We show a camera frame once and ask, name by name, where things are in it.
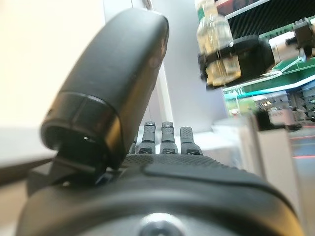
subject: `shelf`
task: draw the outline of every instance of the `shelf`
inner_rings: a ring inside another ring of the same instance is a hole
[[[301,99],[304,99],[304,98],[307,98],[307,97],[314,97],[315,96],[315,94],[313,94],[313,95],[310,95],[310,96],[306,96],[306,97],[300,97]]]
[[[261,35],[263,33],[268,36],[270,34],[277,36],[278,31],[274,33],[270,31],[287,24],[290,24],[290,26],[284,31],[292,31],[291,27],[297,19],[315,15],[315,4],[310,4],[310,0],[261,0],[252,6],[247,6],[246,11],[239,10],[227,16],[233,38],[252,34]]]
[[[270,99],[273,99],[275,97],[282,97],[282,96],[288,96],[289,93],[284,93],[284,94],[281,94],[281,95],[276,95],[276,96],[271,96],[271,97],[267,97],[267,98],[264,98],[264,99],[260,99],[260,100],[257,100],[255,102],[261,102],[261,101],[266,101],[266,100],[270,100]]]
[[[290,103],[291,100],[287,100],[287,101],[282,101],[282,102],[272,102],[271,104],[268,104],[267,106],[263,106],[263,105],[258,105],[259,107],[269,107],[272,106],[274,104],[278,104],[278,103]]]
[[[312,88],[315,88],[315,85],[312,86],[312,87],[309,87],[309,88],[301,89],[300,91],[297,91],[297,93],[298,93],[298,92],[307,91],[307,90],[312,90]]]

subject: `white surface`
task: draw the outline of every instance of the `white surface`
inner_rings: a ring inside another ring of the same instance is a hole
[[[293,111],[288,109],[271,110],[269,113],[269,119],[273,124],[286,124],[291,125],[295,123]]]
[[[14,236],[17,220],[26,200],[25,181],[0,187],[1,236]]]
[[[315,235],[315,127],[303,127],[289,133],[294,163],[299,172],[302,206],[308,235]]]
[[[289,199],[305,229],[298,172],[292,159],[287,131],[285,129],[260,131],[258,140],[267,181]]]
[[[235,167],[265,178],[257,142],[256,124],[251,116],[217,121],[212,129],[238,149],[239,155],[230,157]]]
[[[296,49],[296,46],[287,45],[285,40],[294,37],[294,32],[287,32],[281,34],[277,37],[274,37],[269,40],[269,44],[274,55],[275,64],[278,64],[280,61],[291,59],[299,55],[299,50]]]
[[[39,139],[59,87],[104,25],[102,0],[0,2],[0,166],[51,154]]]
[[[114,16],[123,10],[132,7],[132,0],[102,0],[104,6],[105,22],[110,21]]]

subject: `gray wall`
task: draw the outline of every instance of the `gray wall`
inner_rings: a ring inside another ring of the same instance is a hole
[[[154,11],[169,20],[164,59],[174,125],[194,132],[210,130],[212,121],[227,117],[222,91],[206,91],[199,78],[196,39],[198,17],[193,0],[153,0]]]

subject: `black plastic casing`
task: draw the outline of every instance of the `black plastic casing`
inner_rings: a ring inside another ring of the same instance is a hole
[[[275,65],[275,59],[272,53],[271,46],[267,39],[260,39],[257,35],[250,35],[233,40],[233,47],[223,47],[219,50],[219,54],[223,57],[237,55],[241,68],[241,76],[229,83],[226,87],[238,85],[246,81],[255,79],[266,73]],[[207,55],[209,61],[218,60],[217,52]],[[207,81],[206,66],[201,63],[202,57],[199,56],[199,66],[201,78]],[[220,88],[222,86],[207,85],[209,90]]]
[[[23,209],[16,236],[76,236],[106,222],[158,212],[186,215],[191,225],[200,220],[215,224],[235,236],[304,235],[277,189],[210,157],[132,154],[123,168],[116,180],[98,187],[55,185],[36,192]],[[116,227],[128,227],[128,234],[98,235],[134,235],[139,225]]]
[[[156,124],[153,121],[144,123],[141,144],[136,147],[136,153],[156,152]]]
[[[167,19],[143,9],[113,18],[95,36],[61,87],[41,127],[46,147],[85,139],[116,169],[126,156],[166,53]]]

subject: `black robotic finger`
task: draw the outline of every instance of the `black robotic finger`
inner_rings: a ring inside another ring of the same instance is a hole
[[[148,106],[168,32],[164,16],[136,8],[117,14],[106,24],[78,59],[48,110],[41,126],[45,146],[62,152],[60,156],[71,163],[99,172],[107,167],[118,169]],[[89,149],[99,153],[92,156]]]
[[[138,134],[136,134],[136,136],[134,137],[134,140],[130,146],[128,154],[135,154],[136,153],[137,139],[138,139]]]
[[[162,142],[160,154],[178,154],[174,138],[174,126],[172,122],[162,123]]]
[[[202,155],[202,151],[198,145],[193,141],[192,128],[181,128],[181,148],[182,154],[188,155]]]
[[[153,154],[156,152],[156,124],[153,121],[144,123],[141,144],[136,148],[139,154]]]

